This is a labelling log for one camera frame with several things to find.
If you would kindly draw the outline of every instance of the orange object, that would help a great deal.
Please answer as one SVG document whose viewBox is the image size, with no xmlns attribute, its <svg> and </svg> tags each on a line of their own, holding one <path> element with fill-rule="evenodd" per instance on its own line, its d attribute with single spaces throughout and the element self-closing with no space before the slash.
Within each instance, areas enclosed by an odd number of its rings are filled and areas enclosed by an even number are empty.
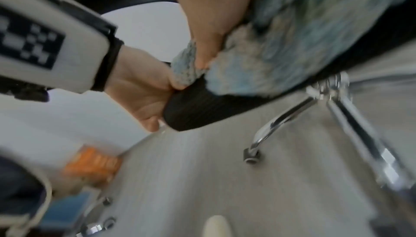
<svg viewBox="0 0 416 237">
<path fill-rule="evenodd" d="M 82 146 L 65 166 L 65 175 L 80 176 L 94 181 L 110 181 L 121 167 L 122 160 L 108 156 L 91 146 Z"/>
</svg>

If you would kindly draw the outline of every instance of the hand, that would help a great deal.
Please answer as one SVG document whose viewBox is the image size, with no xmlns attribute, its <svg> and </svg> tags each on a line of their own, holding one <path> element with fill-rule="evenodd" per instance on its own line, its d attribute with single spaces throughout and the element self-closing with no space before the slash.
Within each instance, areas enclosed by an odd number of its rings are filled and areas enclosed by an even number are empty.
<svg viewBox="0 0 416 237">
<path fill-rule="evenodd" d="M 175 89 L 169 66 L 145 51 L 122 46 L 105 92 L 143 127 L 159 130 L 163 109 Z"/>
<path fill-rule="evenodd" d="M 206 69 L 221 51 L 224 36 L 241 20 L 250 0 L 178 0 L 196 42 L 195 66 Z"/>
</svg>

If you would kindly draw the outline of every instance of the shoe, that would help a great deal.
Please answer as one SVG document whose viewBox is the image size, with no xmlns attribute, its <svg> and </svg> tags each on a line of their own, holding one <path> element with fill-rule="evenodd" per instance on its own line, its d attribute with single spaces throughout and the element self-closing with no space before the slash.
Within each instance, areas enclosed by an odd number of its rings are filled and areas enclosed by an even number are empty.
<svg viewBox="0 0 416 237">
<path fill-rule="evenodd" d="M 233 237 L 233 234 L 227 219 L 216 215 L 205 222 L 202 237 Z"/>
</svg>

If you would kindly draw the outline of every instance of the fuzzy blanket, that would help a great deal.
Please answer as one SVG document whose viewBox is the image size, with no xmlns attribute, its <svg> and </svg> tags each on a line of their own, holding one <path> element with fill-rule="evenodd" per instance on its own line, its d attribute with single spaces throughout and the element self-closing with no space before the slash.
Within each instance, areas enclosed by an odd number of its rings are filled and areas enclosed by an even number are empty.
<svg viewBox="0 0 416 237">
<path fill-rule="evenodd" d="M 207 71 L 194 68 L 190 42 L 172 62 L 190 85 L 204 75 L 217 95 L 276 96 L 328 65 L 404 0 L 252 0 Z"/>
</svg>

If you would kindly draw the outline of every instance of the wooden floor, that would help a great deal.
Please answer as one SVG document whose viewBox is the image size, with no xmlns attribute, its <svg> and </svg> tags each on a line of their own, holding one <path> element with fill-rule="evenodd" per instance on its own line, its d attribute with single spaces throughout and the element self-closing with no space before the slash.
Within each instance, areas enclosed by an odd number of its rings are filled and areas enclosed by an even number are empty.
<svg viewBox="0 0 416 237">
<path fill-rule="evenodd" d="M 360 71 L 414 67 L 413 50 Z M 354 103 L 416 174 L 415 87 L 358 94 Z M 229 219 L 236 237 L 373 236 L 368 221 L 376 211 L 359 186 L 366 175 L 324 104 L 271 136 L 262 163 L 243 163 L 255 132 L 302 97 L 197 130 L 163 129 L 141 141 L 108 189 L 115 203 L 103 218 L 118 222 L 103 236 L 198 237 L 216 214 Z"/>
</svg>

